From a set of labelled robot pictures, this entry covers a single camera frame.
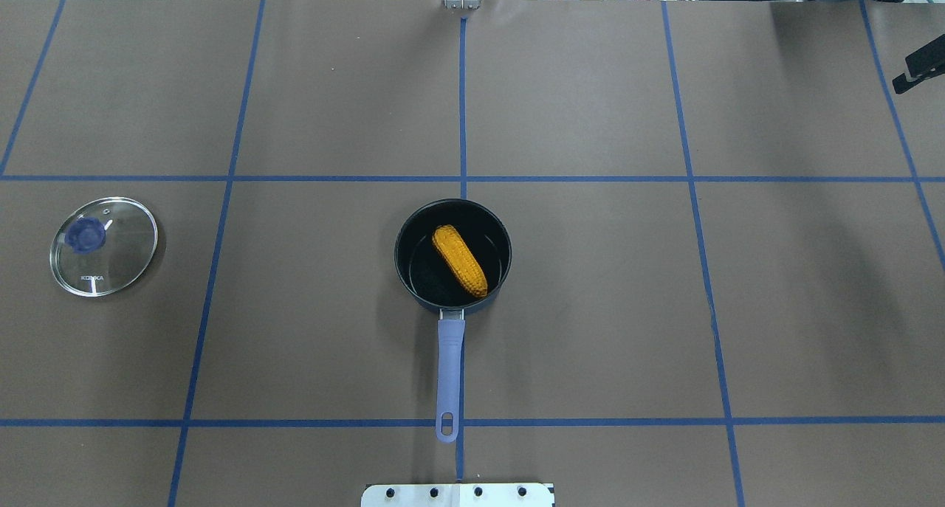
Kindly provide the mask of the yellow corn cob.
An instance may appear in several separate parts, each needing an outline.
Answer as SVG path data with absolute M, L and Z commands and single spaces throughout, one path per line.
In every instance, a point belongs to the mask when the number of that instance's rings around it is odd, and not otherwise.
M 451 224 L 440 225 L 433 232 L 432 244 L 464 292 L 476 299 L 489 294 L 489 284 L 482 265 L 458 229 Z

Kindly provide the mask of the dark blue saucepan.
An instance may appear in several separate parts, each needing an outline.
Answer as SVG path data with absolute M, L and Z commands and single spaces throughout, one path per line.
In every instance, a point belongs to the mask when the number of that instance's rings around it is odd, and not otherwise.
M 462 235 L 487 276 L 489 294 L 476 299 L 463 291 L 432 244 L 440 225 Z M 416 302 L 436 313 L 436 437 L 455 443 L 459 436 L 462 354 L 466 316 L 496 298 L 511 267 L 511 241 L 505 224 L 479 202 L 445 199 L 416 209 L 399 228 L 393 244 L 399 282 Z

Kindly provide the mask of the glass pot lid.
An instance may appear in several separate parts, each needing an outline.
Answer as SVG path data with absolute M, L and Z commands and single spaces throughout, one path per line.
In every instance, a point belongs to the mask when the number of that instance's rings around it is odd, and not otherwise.
M 158 244 L 157 219 L 142 202 L 104 197 L 62 222 L 49 248 L 49 267 L 65 292 L 103 297 L 142 277 Z

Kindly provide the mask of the brown paper table cover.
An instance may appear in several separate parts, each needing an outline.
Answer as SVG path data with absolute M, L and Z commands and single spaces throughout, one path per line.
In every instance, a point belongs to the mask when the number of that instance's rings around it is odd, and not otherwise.
M 2 504 L 943 504 L 941 4 L 2 2 Z M 65 292 L 69 215 L 157 219 Z M 438 316 L 393 244 L 479 202 L 511 267 Z

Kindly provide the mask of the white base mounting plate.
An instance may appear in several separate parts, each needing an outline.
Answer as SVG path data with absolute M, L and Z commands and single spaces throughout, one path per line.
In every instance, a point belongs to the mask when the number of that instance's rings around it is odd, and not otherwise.
M 553 484 L 426 483 L 367 486 L 361 506 L 554 506 Z

